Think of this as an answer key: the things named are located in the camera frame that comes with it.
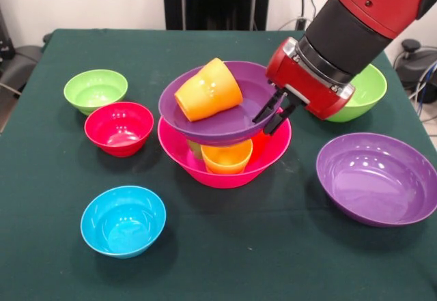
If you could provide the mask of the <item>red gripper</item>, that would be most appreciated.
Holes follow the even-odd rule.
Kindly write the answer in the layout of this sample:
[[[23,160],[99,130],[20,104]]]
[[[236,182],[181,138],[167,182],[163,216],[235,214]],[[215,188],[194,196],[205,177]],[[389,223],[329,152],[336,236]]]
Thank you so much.
[[[284,40],[271,57],[266,76],[278,88],[253,118],[254,124],[271,115],[286,93],[297,97],[316,117],[328,119],[338,113],[355,92],[351,78],[324,61],[306,38]],[[299,106],[280,106],[262,129],[263,133],[273,135]]]

